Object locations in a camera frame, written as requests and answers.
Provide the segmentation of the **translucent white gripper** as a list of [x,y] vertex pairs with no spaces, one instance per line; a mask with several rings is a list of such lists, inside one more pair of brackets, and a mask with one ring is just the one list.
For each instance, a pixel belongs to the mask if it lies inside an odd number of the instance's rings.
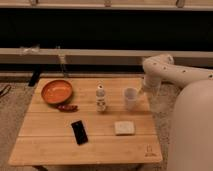
[[161,84],[148,85],[144,84],[144,91],[146,92],[151,110],[155,113],[162,113],[166,109],[164,100],[160,95]]

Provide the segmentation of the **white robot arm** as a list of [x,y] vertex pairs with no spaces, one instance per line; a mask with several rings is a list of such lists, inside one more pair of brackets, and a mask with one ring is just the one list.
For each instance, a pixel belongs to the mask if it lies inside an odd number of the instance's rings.
[[167,171],[213,171],[213,69],[174,64],[170,54],[142,62],[144,88],[162,79],[179,86],[170,130]]

